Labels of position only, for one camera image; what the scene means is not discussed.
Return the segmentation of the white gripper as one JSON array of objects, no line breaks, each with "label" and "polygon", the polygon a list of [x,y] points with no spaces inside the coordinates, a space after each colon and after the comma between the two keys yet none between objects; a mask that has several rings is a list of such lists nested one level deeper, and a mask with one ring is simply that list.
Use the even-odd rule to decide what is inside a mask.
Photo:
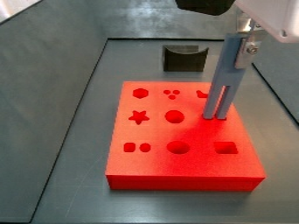
[{"label": "white gripper", "polygon": [[299,43],[299,0],[236,0],[252,18],[238,25],[240,44],[235,68],[244,69],[262,45],[262,27],[282,43]]}]

